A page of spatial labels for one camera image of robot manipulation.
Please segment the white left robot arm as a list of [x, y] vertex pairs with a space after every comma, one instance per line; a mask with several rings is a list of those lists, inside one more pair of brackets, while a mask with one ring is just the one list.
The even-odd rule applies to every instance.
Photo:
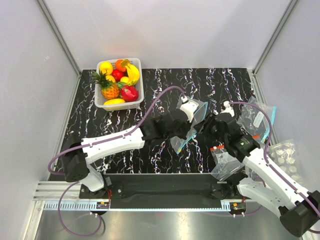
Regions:
[[120, 152], [160, 145], [168, 139], [189, 140], [194, 125], [203, 118], [198, 110], [188, 113], [177, 108], [121, 132], [84, 138], [78, 142], [70, 140], [64, 145], [66, 153], [61, 158], [65, 181], [80, 182], [95, 197], [103, 198], [108, 193], [108, 186], [102, 174], [92, 167], [92, 163]]

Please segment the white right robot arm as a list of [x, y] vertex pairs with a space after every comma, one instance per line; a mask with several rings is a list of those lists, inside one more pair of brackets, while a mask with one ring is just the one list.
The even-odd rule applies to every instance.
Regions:
[[259, 203], [297, 238], [320, 220], [319, 191], [311, 192], [287, 175], [251, 135], [242, 132], [234, 116], [228, 112], [211, 113], [202, 124], [200, 133], [221, 140], [229, 155], [257, 173], [266, 184], [259, 186], [244, 174], [227, 185], [230, 197], [242, 195]]

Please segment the teal zipper clear bag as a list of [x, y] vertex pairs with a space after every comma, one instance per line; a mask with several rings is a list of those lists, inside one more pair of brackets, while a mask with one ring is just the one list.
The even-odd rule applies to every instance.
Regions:
[[[200, 122], [202, 122], [205, 119], [206, 114], [207, 114], [207, 109], [208, 109], [208, 103], [207, 102], [202, 102], [202, 101], [196, 100], [196, 99], [193, 99], [193, 100], [198, 101], [199, 108], [195, 112], [193, 121], [190, 122], [190, 129], [194, 128], [195, 125], [199, 124]], [[182, 139], [182, 138], [179, 138], [177, 136], [174, 136], [174, 137], [172, 137], [170, 139], [170, 144], [171, 144], [173, 150], [177, 154], [180, 154], [180, 152], [182, 151], [183, 147], [185, 147], [189, 141], [190, 140]]]

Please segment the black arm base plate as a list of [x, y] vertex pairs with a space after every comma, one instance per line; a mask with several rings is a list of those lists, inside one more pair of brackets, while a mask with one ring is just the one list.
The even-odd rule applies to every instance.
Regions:
[[91, 192], [81, 185], [81, 199], [110, 199], [115, 209], [213, 209], [223, 200], [243, 200], [236, 173], [219, 182], [209, 173], [105, 174], [105, 187]]

